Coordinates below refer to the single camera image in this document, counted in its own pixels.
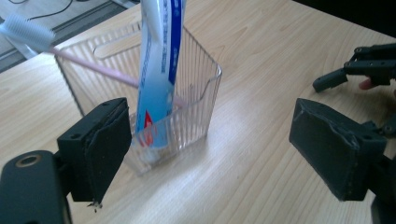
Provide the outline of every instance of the wire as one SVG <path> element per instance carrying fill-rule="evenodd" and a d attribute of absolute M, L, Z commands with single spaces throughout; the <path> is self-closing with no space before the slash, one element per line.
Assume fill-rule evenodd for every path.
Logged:
<path fill-rule="evenodd" d="M 12 4 L 22 4 L 22 3 L 24 3 L 24 2 L 27 2 L 28 0 L 23 0 L 23 1 L 21 1 L 21 2 L 14 2 L 14 1 L 12 1 L 12 0 L 8 0 L 8 2 L 10 2 L 10 3 L 12 3 Z"/>
<path fill-rule="evenodd" d="M 72 5 L 72 3 L 73 3 L 73 0 L 70 0 L 69 4 L 64 9 L 62 9 L 60 11 L 57 11 L 57 12 L 54 12 L 54 13 L 47 14 L 47 15 L 32 17 L 32 18 L 28 19 L 28 21 L 37 20 L 37 19 L 40 19 L 40 18 L 49 17 L 49 16 L 53 16 L 53 15 L 59 14 L 61 12 L 64 12 L 65 10 L 67 10 L 70 7 L 70 5 Z"/>

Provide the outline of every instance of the toothbrush handle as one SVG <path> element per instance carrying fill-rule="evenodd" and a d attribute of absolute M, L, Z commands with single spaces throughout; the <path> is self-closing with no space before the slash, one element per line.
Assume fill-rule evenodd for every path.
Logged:
<path fill-rule="evenodd" d="M 96 64 L 96 63 L 91 63 L 91 62 L 82 60 L 74 55 L 68 54 L 68 53 L 58 50 L 56 48 L 50 48 L 49 52 L 53 53 L 55 55 L 58 55 L 62 58 L 65 58 L 73 63 L 77 63 L 83 67 L 89 68 L 92 71 L 98 72 L 106 77 L 116 79 L 117 81 L 126 83 L 126 84 L 133 86 L 135 88 L 139 87 L 138 80 L 136 78 L 129 77 L 128 75 L 125 75 L 118 70 L 111 69 L 111 68 L 104 67 L 104 66 Z"/>

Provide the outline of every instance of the wooden tabletop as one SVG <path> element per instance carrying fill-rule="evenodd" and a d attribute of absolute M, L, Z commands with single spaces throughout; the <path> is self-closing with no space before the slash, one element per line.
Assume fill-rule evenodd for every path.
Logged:
<path fill-rule="evenodd" d="M 139 18 L 133 7 L 62 46 Z M 354 48 L 395 39 L 290 0 L 188 0 L 185 26 L 223 71 L 207 138 L 143 176 L 123 164 L 96 214 L 69 198 L 74 222 L 371 223 L 374 194 L 338 202 L 289 132 L 298 97 L 357 122 L 388 119 L 394 83 L 360 91 L 363 77 L 351 77 L 315 93 L 312 82 Z M 0 166 L 26 151 L 56 151 L 56 138 L 81 118 L 47 54 L 0 74 L 0 114 Z M 394 148 L 389 141 L 386 154 Z"/>

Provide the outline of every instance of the transparent ribbed container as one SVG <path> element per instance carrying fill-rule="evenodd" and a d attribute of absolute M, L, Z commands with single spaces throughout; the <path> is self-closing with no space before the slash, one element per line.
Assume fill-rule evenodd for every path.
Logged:
<path fill-rule="evenodd" d="M 133 23 L 62 50 L 138 78 L 140 27 L 140 22 Z M 187 105 L 182 108 L 175 107 L 171 115 L 139 133 L 134 133 L 134 113 L 138 94 L 136 89 L 61 57 L 55 58 L 82 115 L 104 101 L 127 98 L 133 140 L 124 162 L 138 174 L 141 175 L 170 159 L 207 134 L 219 88 L 221 69 L 186 29 L 183 31 L 178 58 L 175 94 Z M 149 136 L 155 137 L 160 126 L 166 129 L 167 147 L 157 149 L 147 144 L 147 140 Z"/>

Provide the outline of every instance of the toothpaste tube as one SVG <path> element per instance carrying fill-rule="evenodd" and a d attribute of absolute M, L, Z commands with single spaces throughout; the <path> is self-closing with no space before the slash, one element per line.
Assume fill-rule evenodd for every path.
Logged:
<path fill-rule="evenodd" d="M 184 0 L 141 1 L 142 44 L 136 132 L 172 113 L 184 8 Z M 165 127 L 159 125 L 154 132 L 145 133 L 144 141 L 152 148 L 165 148 Z M 153 160 L 157 160 L 155 155 L 150 155 L 153 156 Z"/>

